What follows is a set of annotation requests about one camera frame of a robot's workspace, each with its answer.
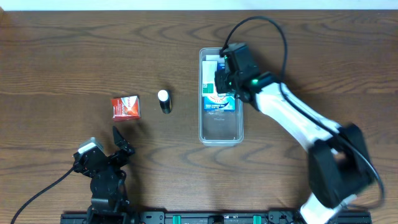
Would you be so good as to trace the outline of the blue Kool Fever box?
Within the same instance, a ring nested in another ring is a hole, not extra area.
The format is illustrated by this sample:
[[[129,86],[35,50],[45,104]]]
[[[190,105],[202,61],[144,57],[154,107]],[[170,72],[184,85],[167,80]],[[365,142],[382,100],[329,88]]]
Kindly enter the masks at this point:
[[[217,71],[224,70],[224,63],[218,62]],[[236,100],[233,95],[219,95],[217,92],[211,96],[203,96],[205,111],[229,111],[236,109]]]

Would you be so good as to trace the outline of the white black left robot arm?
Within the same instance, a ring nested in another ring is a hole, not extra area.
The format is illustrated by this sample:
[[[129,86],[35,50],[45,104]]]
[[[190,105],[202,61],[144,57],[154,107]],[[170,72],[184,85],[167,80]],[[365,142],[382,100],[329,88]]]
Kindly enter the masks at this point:
[[[131,209],[127,197],[127,174],[121,169],[129,164],[129,157],[135,150],[115,126],[113,138],[119,150],[109,156],[104,153],[103,146],[94,137],[81,144],[73,155],[73,171],[91,178],[91,206],[87,211],[85,223],[136,222],[136,214]]]

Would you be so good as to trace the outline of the red white small box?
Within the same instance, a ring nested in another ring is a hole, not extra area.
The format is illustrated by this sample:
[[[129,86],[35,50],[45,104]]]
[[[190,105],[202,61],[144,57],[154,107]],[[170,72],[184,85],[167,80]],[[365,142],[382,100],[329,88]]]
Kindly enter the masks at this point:
[[[132,119],[141,119],[140,99],[138,96],[125,96],[113,98],[114,121],[128,121]]]

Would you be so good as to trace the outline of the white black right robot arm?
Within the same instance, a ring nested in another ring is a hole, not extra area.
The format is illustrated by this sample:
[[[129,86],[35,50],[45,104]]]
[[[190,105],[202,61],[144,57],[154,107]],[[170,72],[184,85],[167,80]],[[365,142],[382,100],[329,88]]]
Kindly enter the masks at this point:
[[[306,150],[312,191],[294,223],[328,223],[378,177],[361,130],[342,126],[299,100],[273,73],[215,72],[218,93],[232,93],[278,122]]]

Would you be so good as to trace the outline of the white green Panadol box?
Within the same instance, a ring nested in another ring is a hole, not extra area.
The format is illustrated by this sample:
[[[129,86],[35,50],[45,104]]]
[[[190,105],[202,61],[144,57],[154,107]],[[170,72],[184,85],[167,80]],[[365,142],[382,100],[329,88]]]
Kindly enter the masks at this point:
[[[211,96],[216,93],[215,72],[217,71],[217,61],[202,61],[201,63],[201,93],[203,96]]]

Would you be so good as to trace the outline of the black bottle white cap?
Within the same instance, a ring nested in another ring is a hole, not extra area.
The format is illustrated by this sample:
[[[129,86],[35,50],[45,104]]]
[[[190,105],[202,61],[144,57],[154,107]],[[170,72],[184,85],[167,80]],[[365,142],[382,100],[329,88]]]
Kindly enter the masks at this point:
[[[164,114],[169,114],[172,111],[171,97],[167,90],[160,90],[157,94],[159,105]]]

